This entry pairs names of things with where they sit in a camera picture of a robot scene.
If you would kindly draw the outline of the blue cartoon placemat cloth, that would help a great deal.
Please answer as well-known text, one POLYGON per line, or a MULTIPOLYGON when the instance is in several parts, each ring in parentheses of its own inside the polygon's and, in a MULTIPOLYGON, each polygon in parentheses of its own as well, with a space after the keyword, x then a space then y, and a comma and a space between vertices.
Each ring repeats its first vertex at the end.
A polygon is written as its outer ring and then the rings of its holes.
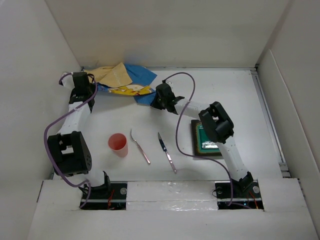
POLYGON ((140 105, 151 105, 156 96, 151 83, 157 75, 144 66, 121 62, 116 66, 102 66, 85 72, 94 75, 99 91, 133 97, 140 105))

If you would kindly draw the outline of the pink handled knife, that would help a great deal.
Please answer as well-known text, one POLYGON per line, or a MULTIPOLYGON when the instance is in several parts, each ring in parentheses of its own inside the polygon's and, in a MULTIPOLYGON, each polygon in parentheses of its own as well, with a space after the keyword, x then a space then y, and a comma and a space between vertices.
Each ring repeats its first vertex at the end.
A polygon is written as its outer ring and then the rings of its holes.
POLYGON ((161 134, 159 132, 157 133, 157 136, 158 136, 158 140, 159 140, 160 146, 161 146, 163 152, 165 153, 173 172, 175 174, 177 174, 177 169, 176 169, 176 167, 175 167, 175 165, 173 163, 173 160, 172 160, 172 158, 171 158, 171 156, 170 156, 170 154, 169 154, 169 152, 168 152, 168 150, 167 150, 167 148, 165 146, 165 143, 164 143, 164 141, 163 141, 163 139, 161 137, 161 134))

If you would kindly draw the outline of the green square plate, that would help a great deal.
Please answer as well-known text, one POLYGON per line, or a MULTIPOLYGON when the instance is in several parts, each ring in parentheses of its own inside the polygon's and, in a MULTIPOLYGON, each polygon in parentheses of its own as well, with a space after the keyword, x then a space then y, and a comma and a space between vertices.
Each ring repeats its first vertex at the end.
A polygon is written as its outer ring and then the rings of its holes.
POLYGON ((190 121, 193 154, 198 157, 221 157, 218 146, 207 137, 201 122, 197 119, 190 121))

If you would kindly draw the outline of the pink handled fork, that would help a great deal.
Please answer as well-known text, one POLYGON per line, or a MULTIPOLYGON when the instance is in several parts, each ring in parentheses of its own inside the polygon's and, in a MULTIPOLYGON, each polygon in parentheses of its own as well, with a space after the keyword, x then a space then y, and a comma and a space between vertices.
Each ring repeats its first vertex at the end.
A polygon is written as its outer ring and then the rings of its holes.
POLYGON ((136 146, 139 149, 139 151, 141 152, 141 154, 143 155, 143 157, 146 160, 147 164, 151 165, 151 162, 150 162, 149 158, 147 157, 146 153, 144 152, 144 150, 142 149, 141 145, 134 138, 132 129, 130 129, 130 137, 131 137, 131 140, 136 144, 136 146))

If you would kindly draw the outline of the pink plastic cup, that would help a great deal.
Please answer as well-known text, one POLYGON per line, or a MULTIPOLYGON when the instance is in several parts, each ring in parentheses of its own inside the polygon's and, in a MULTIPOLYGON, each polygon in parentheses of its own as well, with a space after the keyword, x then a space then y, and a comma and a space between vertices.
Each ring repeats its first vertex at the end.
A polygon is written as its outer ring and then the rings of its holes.
POLYGON ((120 158, 128 155, 128 141, 122 133, 115 133, 108 139, 108 146, 120 158))

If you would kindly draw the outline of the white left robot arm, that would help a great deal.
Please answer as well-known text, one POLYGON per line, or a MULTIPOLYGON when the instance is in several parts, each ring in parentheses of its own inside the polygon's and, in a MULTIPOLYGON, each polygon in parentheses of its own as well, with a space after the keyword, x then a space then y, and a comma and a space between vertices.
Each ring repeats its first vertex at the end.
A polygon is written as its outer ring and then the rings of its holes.
POLYGON ((71 77, 73 89, 68 101, 68 112, 50 123, 44 131, 44 145, 55 173, 65 182, 88 195, 89 180, 71 183, 69 177, 87 175, 92 169, 92 157, 82 129, 93 111, 98 84, 92 73, 73 72, 61 77, 59 84, 65 86, 64 78, 71 77))

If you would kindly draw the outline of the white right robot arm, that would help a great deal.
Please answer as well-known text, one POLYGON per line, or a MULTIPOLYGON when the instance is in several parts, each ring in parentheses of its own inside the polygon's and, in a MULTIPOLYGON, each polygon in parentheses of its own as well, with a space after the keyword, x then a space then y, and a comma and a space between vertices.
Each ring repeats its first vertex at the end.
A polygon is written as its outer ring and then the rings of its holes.
POLYGON ((217 145, 226 163, 232 179, 232 193, 237 197, 247 194, 254 180, 237 149, 234 123, 221 103, 215 101, 211 104, 202 104, 182 96, 175 96, 167 83, 158 85, 155 92, 155 99, 151 103, 153 108, 185 115, 201 122, 206 136, 217 145))

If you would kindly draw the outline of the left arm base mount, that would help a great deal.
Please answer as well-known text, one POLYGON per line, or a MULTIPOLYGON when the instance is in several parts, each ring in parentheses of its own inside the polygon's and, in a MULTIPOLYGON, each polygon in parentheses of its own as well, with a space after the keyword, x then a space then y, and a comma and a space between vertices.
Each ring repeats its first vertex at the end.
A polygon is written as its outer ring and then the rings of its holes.
POLYGON ((87 198, 87 187, 82 192, 80 209, 82 210, 126 210, 128 183, 112 181, 110 186, 102 184, 91 188, 86 204, 82 207, 87 198))

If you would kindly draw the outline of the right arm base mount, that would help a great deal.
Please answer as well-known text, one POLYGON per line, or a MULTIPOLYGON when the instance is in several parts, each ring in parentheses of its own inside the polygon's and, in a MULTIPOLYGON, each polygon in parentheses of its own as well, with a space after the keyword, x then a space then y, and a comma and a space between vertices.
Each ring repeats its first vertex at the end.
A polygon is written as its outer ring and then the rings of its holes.
POLYGON ((216 197, 218 210, 264 209, 257 180, 254 180, 244 192, 241 192, 234 186, 231 205, 229 205, 231 200, 230 182, 228 180, 215 181, 214 187, 215 189, 211 194, 216 197))

